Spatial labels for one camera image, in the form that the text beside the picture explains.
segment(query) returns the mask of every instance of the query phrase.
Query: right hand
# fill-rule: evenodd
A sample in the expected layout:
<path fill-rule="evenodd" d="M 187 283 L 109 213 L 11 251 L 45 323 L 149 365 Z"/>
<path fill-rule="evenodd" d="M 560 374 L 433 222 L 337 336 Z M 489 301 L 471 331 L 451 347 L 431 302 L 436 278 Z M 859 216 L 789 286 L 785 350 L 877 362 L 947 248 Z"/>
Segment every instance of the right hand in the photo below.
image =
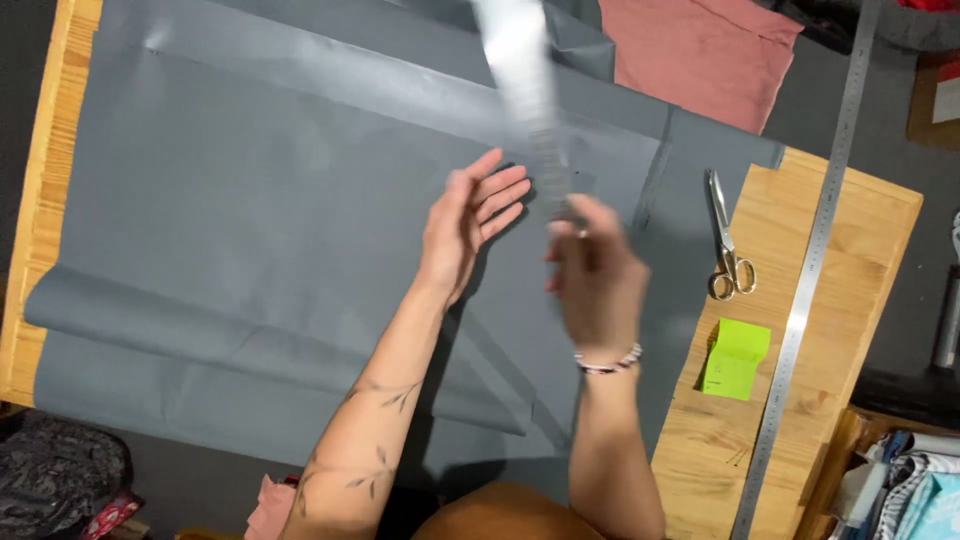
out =
<path fill-rule="evenodd" d="M 613 364 L 636 343 L 650 269 L 631 252 L 616 212 L 583 194 L 569 202 L 587 227 L 550 224 L 544 259 L 556 262 L 557 271 L 544 288 L 560 299 L 566 332 L 584 362 Z"/>

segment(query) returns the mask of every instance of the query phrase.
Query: forearm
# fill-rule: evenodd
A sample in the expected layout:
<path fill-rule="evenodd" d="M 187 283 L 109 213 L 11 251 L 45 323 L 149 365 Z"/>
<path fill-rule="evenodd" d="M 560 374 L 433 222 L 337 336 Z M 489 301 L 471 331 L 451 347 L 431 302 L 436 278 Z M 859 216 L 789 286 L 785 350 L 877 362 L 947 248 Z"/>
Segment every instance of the forearm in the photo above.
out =
<path fill-rule="evenodd" d="M 610 538 L 659 540 L 660 494 L 640 436 L 637 368 L 588 375 L 570 456 L 570 507 Z"/>
<path fill-rule="evenodd" d="M 373 538 L 445 298 L 414 283 L 303 469 L 284 538 Z"/>

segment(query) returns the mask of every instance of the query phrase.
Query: fabric stack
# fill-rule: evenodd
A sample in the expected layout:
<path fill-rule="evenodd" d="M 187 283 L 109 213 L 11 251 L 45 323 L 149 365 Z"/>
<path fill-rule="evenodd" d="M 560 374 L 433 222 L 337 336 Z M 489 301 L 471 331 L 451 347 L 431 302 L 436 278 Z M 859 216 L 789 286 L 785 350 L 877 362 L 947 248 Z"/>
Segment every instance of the fabric stack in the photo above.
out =
<path fill-rule="evenodd" d="M 960 539 L 960 438 L 888 433 L 849 471 L 831 538 Z"/>

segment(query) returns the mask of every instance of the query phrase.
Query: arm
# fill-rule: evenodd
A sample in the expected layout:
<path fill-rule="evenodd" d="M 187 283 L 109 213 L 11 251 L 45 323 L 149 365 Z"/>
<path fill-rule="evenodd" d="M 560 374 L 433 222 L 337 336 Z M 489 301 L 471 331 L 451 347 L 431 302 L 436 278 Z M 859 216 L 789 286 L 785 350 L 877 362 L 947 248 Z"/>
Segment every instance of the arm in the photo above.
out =
<path fill-rule="evenodd" d="M 587 222 L 551 225 L 548 261 L 558 273 L 546 288 L 564 307 L 566 330 L 587 364 L 613 364 L 636 342 L 650 271 L 627 245 L 619 219 L 586 195 L 570 203 Z M 636 410 L 639 367 L 585 375 L 570 455 L 570 507 L 610 538 L 659 540 L 665 518 L 640 438 Z"/>
<path fill-rule="evenodd" d="M 523 167 L 486 176 L 501 157 L 491 150 L 450 174 L 427 218 L 420 269 L 303 468 L 281 538 L 376 533 L 444 314 L 463 293 L 477 250 L 520 215 L 516 200 L 530 189 Z"/>

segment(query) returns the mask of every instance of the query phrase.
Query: hand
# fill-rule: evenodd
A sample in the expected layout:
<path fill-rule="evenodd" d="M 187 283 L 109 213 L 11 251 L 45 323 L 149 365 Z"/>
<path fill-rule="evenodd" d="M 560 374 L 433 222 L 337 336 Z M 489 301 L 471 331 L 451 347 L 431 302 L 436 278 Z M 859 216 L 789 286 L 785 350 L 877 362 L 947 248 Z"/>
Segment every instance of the hand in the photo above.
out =
<path fill-rule="evenodd" d="M 466 169 L 451 172 L 446 191 L 430 208 L 415 283 L 442 295 L 445 307 L 463 294 L 480 246 L 523 210 L 517 199 L 530 190 L 525 168 L 487 176 L 502 158 L 503 151 L 494 148 Z"/>
<path fill-rule="evenodd" d="M 585 362 L 612 364 L 636 343 L 650 270 L 630 251 L 612 209 L 582 194 L 569 201 L 587 228 L 580 231 L 569 221 L 550 224 L 544 259 L 557 262 L 558 270 L 544 287 L 560 298 L 566 332 Z"/>

